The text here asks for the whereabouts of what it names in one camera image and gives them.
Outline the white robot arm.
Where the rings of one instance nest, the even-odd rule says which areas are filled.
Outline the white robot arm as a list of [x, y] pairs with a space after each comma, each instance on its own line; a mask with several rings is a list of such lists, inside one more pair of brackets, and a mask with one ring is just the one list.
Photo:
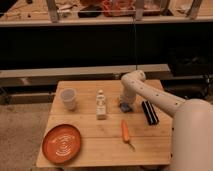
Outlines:
[[140, 95], [173, 118], [169, 171], [213, 171], [213, 105], [184, 99], [145, 83], [135, 70], [121, 77], [121, 101], [133, 104]]

